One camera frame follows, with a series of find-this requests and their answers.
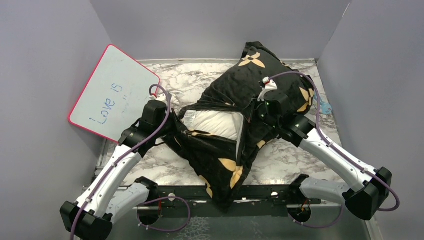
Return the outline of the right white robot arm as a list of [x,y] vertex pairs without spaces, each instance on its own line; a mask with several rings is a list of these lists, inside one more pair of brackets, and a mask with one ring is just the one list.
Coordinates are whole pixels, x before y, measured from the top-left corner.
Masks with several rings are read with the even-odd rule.
[[283,112],[288,97],[276,90],[263,99],[253,97],[246,108],[250,118],[272,127],[283,139],[323,162],[344,183],[299,177],[288,190],[289,199],[300,204],[306,199],[321,199],[340,204],[361,220],[370,220],[389,196],[392,172],[359,160],[334,143],[312,120],[302,114]]

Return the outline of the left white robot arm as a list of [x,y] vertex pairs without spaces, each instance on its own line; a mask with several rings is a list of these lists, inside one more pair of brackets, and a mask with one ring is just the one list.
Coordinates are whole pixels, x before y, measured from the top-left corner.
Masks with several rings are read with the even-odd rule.
[[146,177],[135,180],[123,193],[116,194],[130,171],[159,138],[177,133],[180,125],[171,101],[152,99],[142,116],[124,130],[114,153],[93,183],[74,202],[66,201],[60,215],[70,239],[106,240],[114,226],[136,206],[146,206],[149,215],[161,211],[158,184]]

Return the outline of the white pillow insert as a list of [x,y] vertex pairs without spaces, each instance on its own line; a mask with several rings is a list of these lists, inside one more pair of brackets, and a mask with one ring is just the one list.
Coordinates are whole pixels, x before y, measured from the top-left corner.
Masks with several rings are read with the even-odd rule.
[[182,122],[189,130],[202,131],[236,141],[243,128],[244,117],[239,112],[187,110]]

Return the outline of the black floral pillowcase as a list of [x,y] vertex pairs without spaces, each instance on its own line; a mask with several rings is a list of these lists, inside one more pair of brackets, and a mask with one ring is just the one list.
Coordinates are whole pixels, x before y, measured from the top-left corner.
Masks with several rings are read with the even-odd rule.
[[249,175],[259,151],[277,137],[277,131],[247,107],[262,88],[260,82],[271,77],[288,96],[284,108],[295,115],[311,109],[314,88],[297,71],[286,65],[258,41],[247,42],[237,64],[213,81],[200,99],[178,112],[185,125],[164,143],[187,160],[221,212],[233,204]]

